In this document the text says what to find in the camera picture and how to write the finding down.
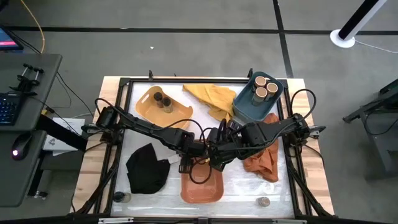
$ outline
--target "orange tray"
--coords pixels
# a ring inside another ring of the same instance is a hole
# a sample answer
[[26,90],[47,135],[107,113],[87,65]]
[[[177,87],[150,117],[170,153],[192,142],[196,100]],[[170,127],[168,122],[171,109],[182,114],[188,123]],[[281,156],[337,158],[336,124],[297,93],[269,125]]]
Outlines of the orange tray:
[[[154,94],[157,92],[160,92],[163,97],[169,97],[160,86],[153,86],[136,103],[136,111],[143,118],[160,127],[166,127],[181,119],[192,117],[193,109],[191,106],[186,107],[171,97],[169,98],[172,100],[173,111],[171,113],[164,112],[163,108],[156,106]],[[172,127],[185,129],[189,126],[189,123],[189,121],[182,121]]]
[[[209,163],[193,167],[192,177],[197,182],[204,181],[209,174]],[[181,198],[187,203],[209,203],[218,201],[224,194],[223,173],[213,169],[210,179],[204,184],[195,184],[189,174],[181,174]]]

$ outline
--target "computer mouse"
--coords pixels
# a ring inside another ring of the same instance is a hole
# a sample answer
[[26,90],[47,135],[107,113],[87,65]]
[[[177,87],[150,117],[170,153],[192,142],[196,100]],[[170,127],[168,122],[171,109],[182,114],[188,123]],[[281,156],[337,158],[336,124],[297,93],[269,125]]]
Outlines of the computer mouse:
[[14,160],[22,160],[28,153],[29,144],[32,140],[32,134],[30,132],[21,134],[15,139],[14,144],[11,148],[11,156]]

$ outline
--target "monitor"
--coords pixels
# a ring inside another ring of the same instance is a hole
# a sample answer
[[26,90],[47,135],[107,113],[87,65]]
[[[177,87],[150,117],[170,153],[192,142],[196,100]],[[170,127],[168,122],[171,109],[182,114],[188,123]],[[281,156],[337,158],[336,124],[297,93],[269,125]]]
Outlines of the monitor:
[[22,50],[23,46],[13,39],[11,35],[0,27],[0,50]]

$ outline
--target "white stand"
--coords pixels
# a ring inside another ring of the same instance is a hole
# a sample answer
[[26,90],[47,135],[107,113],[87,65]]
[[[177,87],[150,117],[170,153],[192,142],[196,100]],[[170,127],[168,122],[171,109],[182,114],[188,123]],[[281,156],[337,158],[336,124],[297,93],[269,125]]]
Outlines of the white stand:
[[334,30],[330,40],[342,48],[350,48],[355,44],[354,36],[377,13],[387,0],[365,0],[358,10],[351,16],[341,30]]
[[352,37],[351,39],[348,40],[343,40],[338,36],[339,33],[338,30],[333,30],[330,33],[330,40],[337,46],[342,47],[342,48],[350,48],[355,44],[355,37]]

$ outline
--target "desk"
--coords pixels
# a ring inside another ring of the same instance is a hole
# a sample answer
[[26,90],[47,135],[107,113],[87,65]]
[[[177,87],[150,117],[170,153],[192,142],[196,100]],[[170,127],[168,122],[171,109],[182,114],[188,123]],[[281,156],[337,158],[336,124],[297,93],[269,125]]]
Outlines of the desk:
[[[17,207],[26,194],[35,195],[42,175],[40,152],[46,133],[78,149],[84,149],[86,146],[85,139],[41,115],[42,102],[47,100],[61,59],[62,56],[57,54],[0,54],[1,93],[9,93],[10,86],[18,86],[17,75],[24,71],[24,63],[44,70],[44,73],[38,76],[40,84],[32,87],[36,95],[27,97],[23,101],[15,125],[0,126],[0,145],[2,146],[0,179],[3,181],[0,187],[0,207]],[[27,70],[24,77],[33,80],[35,75],[36,72],[33,70]],[[12,144],[26,131],[34,131],[27,156],[20,161],[15,161],[11,157]]]
[[[173,79],[174,77],[162,77],[162,79],[168,79],[168,78]],[[110,103],[115,103],[116,95],[118,93],[118,88],[119,88],[119,80],[120,77],[104,77],[99,97],[108,100]],[[289,93],[291,96],[297,90],[305,88],[304,80],[302,79],[287,79],[287,83],[289,86]],[[127,88],[124,89],[123,95],[126,95],[126,92]],[[122,98],[121,105],[124,105],[124,98]],[[287,117],[287,111],[284,99],[282,99],[282,107],[284,109],[284,116]],[[299,93],[295,98],[293,111],[295,113],[300,113],[302,115],[305,115],[308,112],[309,107],[310,105],[308,102],[307,95],[304,93]],[[94,121],[96,121],[98,116],[99,114],[96,112]],[[306,122],[308,123],[308,125],[313,125],[312,116],[309,116],[306,119]],[[101,137],[100,134],[91,137],[88,141],[87,147],[91,147],[94,146],[95,144],[98,144],[100,137]],[[308,139],[308,145],[319,151],[317,140]],[[91,196],[91,194],[94,192],[95,188],[98,185],[101,175],[101,168],[104,161],[105,147],[106,146],[104,145],[98,146],[97,148],[94,148],[89,152],[87,152],[83,158],[80,175],[76,185],[75,195],[73,198],[73,204],[76,207],[76,209],[79,209],[83,206],[83,204],[88,200],[88,198]],[[114,159],[114,152],[115,148],[111,153],[110,164]],[[303,167],[304,167],[308,188],[311,190],[312,194],[314,194],[317,200],[323,205],[324,209],[329,213],[333,213],[333,206],[331,204],[329,188],[326,181],[325,170],[322,166],[321,158],[311,150],[306,149],[304,147],[302,153],[302,161],[303,161]],[[101,212],[104,210],[106,201],[108,199],[108,189],[109,189],[109,184],[103,192],[103,198],[100,209]],[[299,207],[301,211],[304,213],[305,209],[304,209],[302,193],[297,185],[296,189],[297,189]]]

